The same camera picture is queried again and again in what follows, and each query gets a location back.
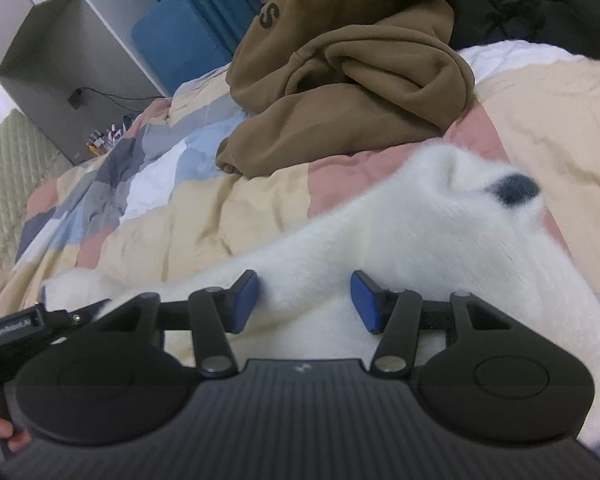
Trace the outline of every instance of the white fleece garment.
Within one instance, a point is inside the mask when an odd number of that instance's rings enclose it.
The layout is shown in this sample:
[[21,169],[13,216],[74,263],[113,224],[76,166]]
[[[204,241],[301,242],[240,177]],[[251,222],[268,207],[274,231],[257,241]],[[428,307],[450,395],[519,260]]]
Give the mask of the white fleece garment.
[[[505,207],[487,191],[513,173],[507,164],[444,144],[423,148],[390,179],[268,246],[174,283],[123,284],[74,269],[46,283],[47,307],[73,310],[114,298],[110,312],[145,291],[184,300],[206,286],[230,286],[254,269],[259,301],[245,331],[231,338],[239,361],[359,357],[368,363],[378,339],[365,331],[350,301],[354,270],[426,300],[468,290],[589,368],[595,400],[579,438],[592,446],[600,442],[600,304],[544,231],[541,197]],[[421,337],[419,361],[442,345],[438,337]],[[193,364],[189,333],[168,333],[166,348]]]

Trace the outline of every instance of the ribbed black surface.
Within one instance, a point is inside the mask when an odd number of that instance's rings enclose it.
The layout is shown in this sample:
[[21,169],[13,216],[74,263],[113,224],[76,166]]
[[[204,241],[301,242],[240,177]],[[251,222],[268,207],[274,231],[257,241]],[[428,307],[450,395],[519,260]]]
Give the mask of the ribbed black surface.
[[406,384],[352,360],[251,361],[144,438],[104,449],[37,441],[1,469],[13,480],[600,479],[600,461],[574,441],[522,450],[456,436]]

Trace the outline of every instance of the black device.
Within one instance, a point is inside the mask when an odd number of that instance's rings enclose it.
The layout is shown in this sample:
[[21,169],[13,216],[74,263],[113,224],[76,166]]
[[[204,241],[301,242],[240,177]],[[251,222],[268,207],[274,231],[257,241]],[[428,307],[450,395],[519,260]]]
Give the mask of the black device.
[[[383,334],[369,370],[251,359],[240,372],[225,333],[241,332],[257,292],[248,271],[187,301],[141,294],[86,326],[101,305],[61,314],[61,330],[42,305],[0,320],[0,359],[26,357],[11,411],[34,436],[0,478],[600,480],[576,441],[590,373],[480,298],[425,301],[357,271],[353,304]],[[427,328],[448,346],[415,367]],[[190,330],[195,368],[161,349],[165,330]]]

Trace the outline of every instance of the black cable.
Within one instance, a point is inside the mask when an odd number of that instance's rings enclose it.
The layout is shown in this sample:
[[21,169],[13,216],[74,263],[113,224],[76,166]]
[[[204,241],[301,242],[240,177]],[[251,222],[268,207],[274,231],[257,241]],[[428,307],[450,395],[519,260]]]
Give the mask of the black cable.
[[109,101],[114,102],[116,105],[120,106],[121,108],[124,108],[125,110],[128,110],[129,112],[133,112],[135,114],[141,114],[142,110],[133,110],[132,108],[129,108],[125,105],[123,105],[122,103],[119,103],[118,101],[116,101],[113,98],[116,99],[123,99],[125,101],[146,101],[148,99],[163,99],[164,96],[160,95],[160,96],[149,96],[149,97],[122,97],[120,95],[115,95],[115,94],[107,94],[104,92],[101,92],[100,90],[96,90],[94,88],[91,88],[89,86],[81,86],[78,90],[90,90],[91,92],[94,92],[96,94],[99,94],[103,97],[106,97]]

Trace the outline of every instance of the brown hoodie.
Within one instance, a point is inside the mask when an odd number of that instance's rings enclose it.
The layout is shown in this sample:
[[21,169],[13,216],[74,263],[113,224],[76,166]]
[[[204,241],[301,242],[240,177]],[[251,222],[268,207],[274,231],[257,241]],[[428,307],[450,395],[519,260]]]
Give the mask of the brown hoodie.
[[227,74],[258,114],[216,163],[252,177],[442,135],[472,97],[444,0],[271,0]]

